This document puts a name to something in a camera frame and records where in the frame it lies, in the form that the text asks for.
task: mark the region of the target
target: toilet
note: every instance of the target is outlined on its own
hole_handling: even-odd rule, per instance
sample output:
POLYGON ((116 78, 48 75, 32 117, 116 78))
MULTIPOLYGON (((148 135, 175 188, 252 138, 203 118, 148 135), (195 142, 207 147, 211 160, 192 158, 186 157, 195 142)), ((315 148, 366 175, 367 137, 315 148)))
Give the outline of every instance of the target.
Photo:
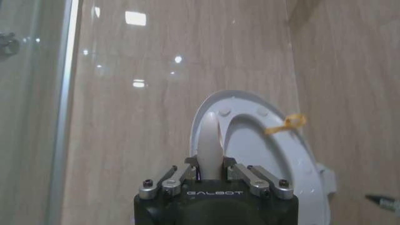
POLYGON ((194 119, 191 156, 198 155, 200 125, 208 113, 218 117, 223 154, 238 163, 263 166, 276 177, 291 181, 299 198, 299 225, 328 225, 335 173, 316 162, 296 130, 264 134, 266 128, 283 125, 286 116, 248 92, 216 92, 203 102, 194 119))

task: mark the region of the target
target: glass panel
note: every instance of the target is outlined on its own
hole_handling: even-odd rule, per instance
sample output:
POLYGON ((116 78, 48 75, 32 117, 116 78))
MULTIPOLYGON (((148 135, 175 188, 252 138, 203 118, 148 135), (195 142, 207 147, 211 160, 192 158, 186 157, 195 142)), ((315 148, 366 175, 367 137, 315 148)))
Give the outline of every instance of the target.
POLYGON ((0 2, 0 224, 44 224, 64 0, 0 2))

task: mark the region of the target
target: marble wall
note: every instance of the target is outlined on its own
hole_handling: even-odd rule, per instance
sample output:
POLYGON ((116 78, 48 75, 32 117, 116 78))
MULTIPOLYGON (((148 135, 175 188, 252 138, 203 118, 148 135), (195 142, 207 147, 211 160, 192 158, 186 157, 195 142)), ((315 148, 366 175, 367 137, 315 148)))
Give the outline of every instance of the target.
POLYGON ((288 0, 306 137, 338 176, 334 224, 399 224, 367 193, 400 197, 400 2, 288 0))

